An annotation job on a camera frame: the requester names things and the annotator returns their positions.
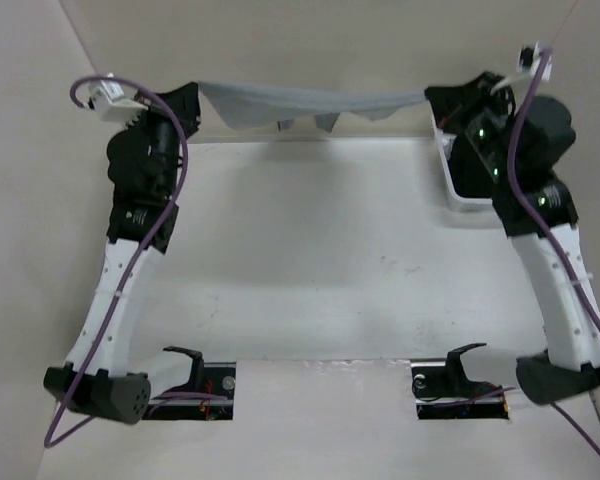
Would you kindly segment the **grey tank top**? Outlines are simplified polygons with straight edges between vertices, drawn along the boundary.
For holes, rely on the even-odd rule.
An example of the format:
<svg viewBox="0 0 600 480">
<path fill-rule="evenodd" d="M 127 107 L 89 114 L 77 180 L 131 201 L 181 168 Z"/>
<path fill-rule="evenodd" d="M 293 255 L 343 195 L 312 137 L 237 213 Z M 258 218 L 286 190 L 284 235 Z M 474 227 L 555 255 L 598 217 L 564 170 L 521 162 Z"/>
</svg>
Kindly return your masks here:
<svg viewBox="0 0 600 480">
<path fill-rule="evenodd" d="M 348 93 L 208 81 L 200 81 L 198 87 L 221 120 L 234 130 L 271 123 L 276 123 L 280 130 L 287 130 L 296 119 L 312 117 L 318 129 L 330 133 L 342 114 L 377 121 L 426 101 L 422 89 L 398 93 Z"/>
</svg>

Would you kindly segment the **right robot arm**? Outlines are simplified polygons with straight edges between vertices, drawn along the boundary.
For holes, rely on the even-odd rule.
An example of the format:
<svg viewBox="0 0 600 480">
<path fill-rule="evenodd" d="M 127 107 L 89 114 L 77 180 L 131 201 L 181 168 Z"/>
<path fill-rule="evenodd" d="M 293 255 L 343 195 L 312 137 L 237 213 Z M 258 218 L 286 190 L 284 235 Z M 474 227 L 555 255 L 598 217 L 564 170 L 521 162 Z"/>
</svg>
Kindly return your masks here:
<svg viewBox="0 0 600 480">
<path fill-rule="evenodd" d="M 600 316 L 582 259 L 578 213 L 554 167 L 575 143 L 569 109 L 538 95 L 517 106 L 501 76 L 484 72 L 456 86 L 428 86 L 454 193 L 491 203 L 533 288 L 545 349 L 515 360 L 515 378 L 537 405 L 600 387 Z"/>
</svg>

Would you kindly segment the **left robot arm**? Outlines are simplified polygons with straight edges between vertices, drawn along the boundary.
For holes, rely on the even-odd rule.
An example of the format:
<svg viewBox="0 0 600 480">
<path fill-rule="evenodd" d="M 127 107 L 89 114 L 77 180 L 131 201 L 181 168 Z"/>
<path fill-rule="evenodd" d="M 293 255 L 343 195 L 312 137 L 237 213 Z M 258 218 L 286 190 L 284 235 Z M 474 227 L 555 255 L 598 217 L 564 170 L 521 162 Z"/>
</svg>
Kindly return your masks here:
<svg viewBox="0 0 600 480">
<path fill-rule="evenodd" d="M 85 77 L 87 108 L 123 128 L 107 145 L 114 185 L 98 285 L 78 339 L 43 385 L 65 411 L 135 424 L 151 400 L 172 389 L 186 399 L 204 387 L 197 351 L 169 346 L 133 364 L 134 326 L 151 276 L 164 258 L 178 216 L 176 200 L 188 170 L 187 141 L 200 124 L 198 85 L 153 93 L 120 78 Z"/>
</svg>

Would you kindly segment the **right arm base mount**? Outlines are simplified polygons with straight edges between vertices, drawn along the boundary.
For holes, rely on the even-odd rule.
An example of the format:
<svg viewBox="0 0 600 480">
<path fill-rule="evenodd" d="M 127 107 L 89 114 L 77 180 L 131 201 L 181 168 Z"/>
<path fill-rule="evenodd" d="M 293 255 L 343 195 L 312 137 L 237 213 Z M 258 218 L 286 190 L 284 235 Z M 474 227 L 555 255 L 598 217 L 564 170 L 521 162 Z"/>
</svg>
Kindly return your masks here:
<svg viewBox="0 0 600 480">
<path fill-rule="evenodd" d="M 444 358 L 412 360 L 411 390 L 418 420 L 508 420 L 502 385 L 470 380 L 461 356 L 486 343 L 471 343 L 449 351 Z"/>
</svg>

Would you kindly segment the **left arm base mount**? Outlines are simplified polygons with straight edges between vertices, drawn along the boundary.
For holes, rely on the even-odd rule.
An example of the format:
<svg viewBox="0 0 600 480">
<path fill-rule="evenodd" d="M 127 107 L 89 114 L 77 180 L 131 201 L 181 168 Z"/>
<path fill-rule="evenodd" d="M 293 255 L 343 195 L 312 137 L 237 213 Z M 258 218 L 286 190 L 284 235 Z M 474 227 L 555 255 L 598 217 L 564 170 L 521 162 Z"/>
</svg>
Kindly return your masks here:
<svg viewBox="0 0 600 480">
<path fill-rule="evenodd" d="M 228 421 L 233 419 L 236 362 L 207 363 L 201 352 L 169 346 L 163 351 L 188 368 L 187 380 L 150 400 L 144 420 Z"/>
</svg>

